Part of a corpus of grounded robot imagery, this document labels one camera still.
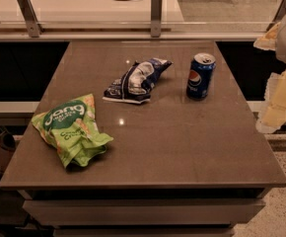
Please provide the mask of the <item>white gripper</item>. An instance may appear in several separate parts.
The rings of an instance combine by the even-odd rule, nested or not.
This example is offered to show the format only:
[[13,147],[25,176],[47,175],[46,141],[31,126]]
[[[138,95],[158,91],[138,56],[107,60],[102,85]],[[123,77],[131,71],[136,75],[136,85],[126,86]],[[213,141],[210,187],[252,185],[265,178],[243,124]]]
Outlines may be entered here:
[[[276,50],[276,58],[286,63],[286,15],[253,46],[262,50]],[[261,133],[273,133],[286,122],[286,70],[271,73],[267,81],[264,102],[257,116],[256,129]]]

